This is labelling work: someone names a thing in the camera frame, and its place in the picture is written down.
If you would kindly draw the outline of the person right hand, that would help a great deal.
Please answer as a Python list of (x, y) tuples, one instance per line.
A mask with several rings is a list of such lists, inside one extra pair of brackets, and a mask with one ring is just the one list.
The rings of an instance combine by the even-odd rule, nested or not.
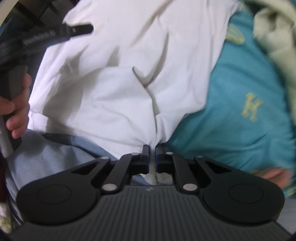
[(290, 184), (292, 177), (291, 171), (278, 167), (256, 171), (253, 174), (276, 184), (281, 189), (286, 188)]

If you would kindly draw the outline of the person left hand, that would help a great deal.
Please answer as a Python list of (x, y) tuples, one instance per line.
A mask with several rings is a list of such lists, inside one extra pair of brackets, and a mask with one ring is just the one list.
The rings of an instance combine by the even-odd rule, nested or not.
[(1, 115), (13, 113), (6, 121), (6, 128), (11, 131), (13, 139), (20, 138), (26, 131), (29, 123), (29, 96), (31, 76), (26, 73), (22, 78), (22, 92), (13, 100), (7, 100), (1, 97)]

